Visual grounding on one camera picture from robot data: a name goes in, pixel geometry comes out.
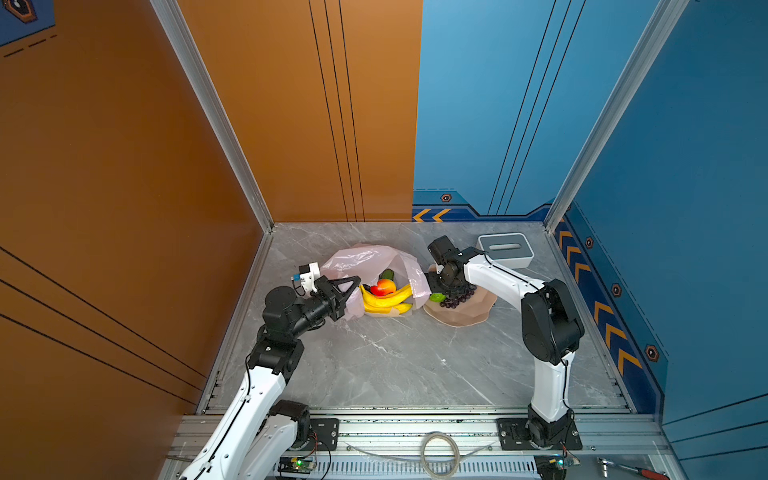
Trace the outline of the yellow banana bunch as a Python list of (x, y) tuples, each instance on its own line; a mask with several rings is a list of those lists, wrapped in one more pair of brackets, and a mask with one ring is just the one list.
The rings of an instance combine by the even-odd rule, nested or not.
[(411, 285), (396, 290), (393, 293), (376, 296), (364, 287), (360, 287), (363, 298), (363, 307), (366, 313), (399, 316), (409, 312), (413, 305), (407, 300), (412, 297)]

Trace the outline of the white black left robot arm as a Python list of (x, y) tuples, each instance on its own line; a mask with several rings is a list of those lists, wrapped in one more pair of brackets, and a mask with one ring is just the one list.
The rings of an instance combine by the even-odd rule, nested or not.
[(307, 297), (290, 286), (266, 295), (264, 325), (244, 361), (238, 393), (182, 479), (265, 479), (286, 451), (307, 441), (308, 407), (281, 398), (304, 353), (300, 336), (343, 317), (361, 280), (321, 276), (314, 286)]

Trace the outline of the pink plastic bag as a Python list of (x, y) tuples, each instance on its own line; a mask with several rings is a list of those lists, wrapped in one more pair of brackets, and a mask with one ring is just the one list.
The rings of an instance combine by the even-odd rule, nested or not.
[[(394, 271), (397, 290), (411, 285), (412, 297), (407, 300), (413, 308), (399, 316), (370, 314), (364, 311), (360, 287), (371, 292), (385, 269)], [(358, 276), (361, 280), (359, 290), (352, 294), (346, 307), (345, 318), (357, 319), (363, 315), (374, 317), (403, 317), (420, 309), (429, 300), (431, 290), (426, 275), (418, 260), (411, 254), (385, 245), (361, 244), (336, 252), (320, 266), (320, 273), (328, 279)]]

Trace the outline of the dark purple grape bunch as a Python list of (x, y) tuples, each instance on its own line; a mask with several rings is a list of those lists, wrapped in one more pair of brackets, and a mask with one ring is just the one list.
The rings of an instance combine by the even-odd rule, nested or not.
[(449, 294), (444, 294), (443, 299), (439, 302), (442, 308), (456, 309), (462, 303), (467, 302), (476, 292), (477, 287), (473, 284), (468, 284), (458, 289), (454, 289)]

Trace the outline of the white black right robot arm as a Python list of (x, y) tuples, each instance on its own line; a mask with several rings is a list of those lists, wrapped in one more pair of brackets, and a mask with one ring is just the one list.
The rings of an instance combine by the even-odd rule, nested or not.
[(585, 327), (568, 286), (559, 279), (541, 280), (523, 273), (534, 252), (520, 233), (485, 234), (464, 249), (441, 236), (428, 245), (435, 261), (426, 273), (431, 300), (451, 311), (484, 290), (521, 314), (521, 336), (534, 358), (534, 392), (527, 420), (497, 422), (504, 450), (583, 448), (569, 384), (575, 352)]

